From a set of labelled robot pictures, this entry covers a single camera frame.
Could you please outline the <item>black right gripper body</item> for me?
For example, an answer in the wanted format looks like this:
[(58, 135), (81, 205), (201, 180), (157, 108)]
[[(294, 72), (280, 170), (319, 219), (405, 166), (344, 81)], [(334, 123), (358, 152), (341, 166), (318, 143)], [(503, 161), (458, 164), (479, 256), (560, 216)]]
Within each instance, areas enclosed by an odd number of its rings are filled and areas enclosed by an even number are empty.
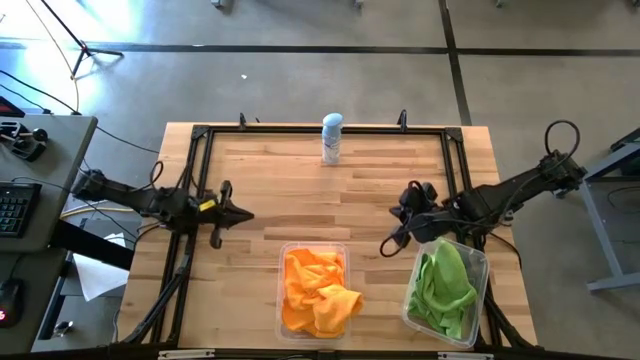
[(413, 207), (412, 219), (407, 224), (397, 227), (397, 245), (404, 248), (413, 237), (418, 243), (424, 244), (434, 241), (437, 237), (448, 232), (448, 225), (444, 220), (449, 213), (443, 206), (436, 202), (437, 192), (429, 183), (419, 183), (416, 180), (409, 182), (407, 188), (399, 198), (399, 204), (407, 204)]

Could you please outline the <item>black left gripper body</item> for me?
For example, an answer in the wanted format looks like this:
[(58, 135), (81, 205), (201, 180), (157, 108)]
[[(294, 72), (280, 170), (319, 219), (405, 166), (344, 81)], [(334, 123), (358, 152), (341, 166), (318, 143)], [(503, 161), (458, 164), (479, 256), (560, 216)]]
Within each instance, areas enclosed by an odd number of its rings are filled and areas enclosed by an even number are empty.
[(227, 227), (227, 205), (232, 194), (232, 185), (229, 180), (224, 180), (218, 194), (209, 194), (199, 204), (199, 216), (202, 223), (213, 224), (214, 229), (210, 235), (209, 243), (212, 248), (220, 249), (222, 239), (221, 230)]

